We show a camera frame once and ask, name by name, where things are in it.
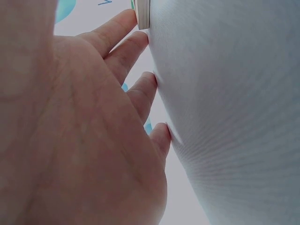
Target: white object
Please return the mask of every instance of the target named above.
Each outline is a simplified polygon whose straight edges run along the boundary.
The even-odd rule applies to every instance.
[[[135,14],[139,30],[150,26],[150,0],[134,0]]]

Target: palm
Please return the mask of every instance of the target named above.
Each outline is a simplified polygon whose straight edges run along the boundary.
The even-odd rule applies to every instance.
[[[133,225],[161,218],[169,136],[162,125],[150,137],[143,129],[156,81],[147,73],[128,93],[121,89],[147,36],[135,33],[110,52],[134,25],[127,11],[94,32],[55,37],[43,69],[49,76],[36,79],[43,87],[38,97],[25,98],[40,109],[27,115],[26,153],[15,167],[20,197],[11,205],[17,217],[4,224]]]

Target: blue printed design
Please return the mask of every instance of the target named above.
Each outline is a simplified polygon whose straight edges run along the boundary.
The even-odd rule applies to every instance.
[[[122,89],[126,92],[128,91],[128,86],[124,83],[122,85]],[[150,134],[151,131],[152,131],[152,125],[151,125],[151,121],[150,121],[150,118],[148,117],[146,123],[144,124],[144,128],[145,128],[145,131],[147,134]]]
[[[58,7],[56,9],[55,23],[58,23],[65,19],[74,9],[76,0],[59,0]]]
[[[98,5],[103,5],[103,4],[107,4],[107,3],[112,3],[113,1],[112,0],[104,0],[104,2],[102,3],[99,3]]]

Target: hand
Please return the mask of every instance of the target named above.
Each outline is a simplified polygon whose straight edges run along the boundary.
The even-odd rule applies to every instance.
[[[53,37],[52,0],[0,15],[0,224],[154,225],[166,203],[170,134],[143,129],[157,83],[121,85],[148,44],[126,10],[77,37]]]

